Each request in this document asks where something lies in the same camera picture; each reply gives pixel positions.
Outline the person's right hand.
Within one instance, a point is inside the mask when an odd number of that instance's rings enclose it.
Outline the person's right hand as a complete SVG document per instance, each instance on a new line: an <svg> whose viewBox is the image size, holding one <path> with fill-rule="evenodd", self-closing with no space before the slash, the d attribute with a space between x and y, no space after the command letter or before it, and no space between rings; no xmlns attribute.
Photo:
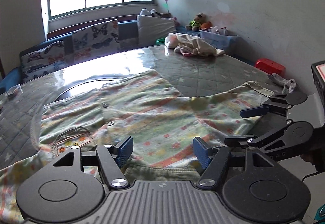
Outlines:
<svg viewBox="0 0 325 224"><path fill-rule="evenodd" d="M312 154L312 153L303 154L300 156L300 158L303 161L308 162L312 165L315 165L319 162L318 156L316 154Z"/></svg>

